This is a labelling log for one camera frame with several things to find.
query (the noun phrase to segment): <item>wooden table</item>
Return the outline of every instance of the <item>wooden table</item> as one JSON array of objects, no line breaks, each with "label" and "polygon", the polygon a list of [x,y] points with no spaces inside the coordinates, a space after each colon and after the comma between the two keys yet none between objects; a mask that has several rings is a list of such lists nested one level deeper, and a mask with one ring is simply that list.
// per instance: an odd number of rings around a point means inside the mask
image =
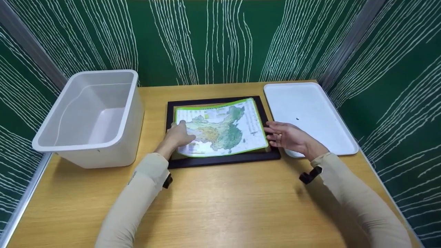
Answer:
[{"label": "wooden table", "polygon": [[[265,84],[140,88],[146,113],[135,163],[83,169],[54,155],[9,247],[92,247],[133,169],[163,138],[168,101],[260,95],[271,119]],[[145,214],[135,247],[360,247],[363,235],[344,220],[335,199],[320,184],[307,189],[298,179],[310,171],[309,162],[282,156],[277,161],[172,170],[174,181]],[[342,159],[399,216],[363,155]]]}]

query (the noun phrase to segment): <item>table edge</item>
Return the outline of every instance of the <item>table edge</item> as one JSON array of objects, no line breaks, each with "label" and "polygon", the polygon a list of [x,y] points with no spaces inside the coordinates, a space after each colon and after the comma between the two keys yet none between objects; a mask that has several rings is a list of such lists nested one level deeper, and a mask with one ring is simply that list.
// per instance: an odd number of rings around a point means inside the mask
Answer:
[{"label": "table edge", "polygon": [[0,236],[0,248],[6,248],[9,241],[11,240],[12,235],[14,234],[14,231],[17,228],[22,218],[27,208],[27,205],[30,202],[30,199],[34,195],[35,189],[37,188],[37,185],[40,182],[40,179],[43,176],[43,173],[45,172],[46,167],[48,166],[51,158],[52,158],[52,153],[45,153],[43,155],[43,158],[40,160],[40,163],[38,164],[37,169],[35,170],[35,173],[32,176],[32,179],[30,180],[28,186],[26,187],[26,190],[22,198],[17,204],[17,207],[15,208],[11,217],[9,218],[3,230],[3,233]]}]

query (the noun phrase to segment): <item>black picture frame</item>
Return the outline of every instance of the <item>black picture frame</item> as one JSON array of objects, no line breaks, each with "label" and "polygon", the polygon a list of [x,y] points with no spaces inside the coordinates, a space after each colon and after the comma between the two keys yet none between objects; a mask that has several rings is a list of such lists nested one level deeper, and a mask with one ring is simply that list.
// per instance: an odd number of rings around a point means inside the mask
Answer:
[{"label": "black picture frame", "polygon": [[[188,105],[202,105],[202,104],[216,104],[226,103],[232,101],[239,101],[246,98],[253,98],[256,103],[257,110],[259,112],[262,123],[268,121],[265,109],[259,96],[247,96],[247,97],[231,97],[231,98],[212,98],[212,99],[199,99],[199,100],[187,100],[187,101],[169,101],[167,103],[167,118],[165,130],[172,126],[175,115],[175,107],[182,107]],[[248,152],[228,156],[208,157],[208,158],[183,158],[170,160],[168,164],[169,169],[198,167],[198,166],[211,166],[211,165],[224,165],[233,163],[245,163],[255,161],[277,160],[280,159],[280,151],[276,147],[270,147],[271,150],[267,152]]]}]

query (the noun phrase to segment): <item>white plastic bin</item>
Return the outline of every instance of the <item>white plastic bin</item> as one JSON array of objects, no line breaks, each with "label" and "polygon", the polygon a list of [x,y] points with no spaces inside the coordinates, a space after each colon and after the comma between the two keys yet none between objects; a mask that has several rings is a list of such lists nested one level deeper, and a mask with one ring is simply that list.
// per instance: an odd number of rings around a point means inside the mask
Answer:
[{"label": "white plastic bin", "polygon": [[144,107],[133,70],[84,71],[73,75],[32,141],[83,167],[133,163]]}]

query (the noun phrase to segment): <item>beige sleeve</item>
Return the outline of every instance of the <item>beige sleeve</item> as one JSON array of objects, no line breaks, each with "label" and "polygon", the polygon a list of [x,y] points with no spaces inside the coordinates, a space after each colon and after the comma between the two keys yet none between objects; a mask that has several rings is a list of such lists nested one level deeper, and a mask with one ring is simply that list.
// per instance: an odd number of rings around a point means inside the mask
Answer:
[{"label": "beige sleeve", "polygon": [[144,157],[107,213],[96,248],[133,247],[136,229],[169,175],[167,167],[168,161],[157,153]]},{"label": "beige sleeve", "polygon": [[366,232],[371,247],[412,247],[406,229],[392,210],[335,154],[326,153],[311,164],[323,168],[323,184]]}]

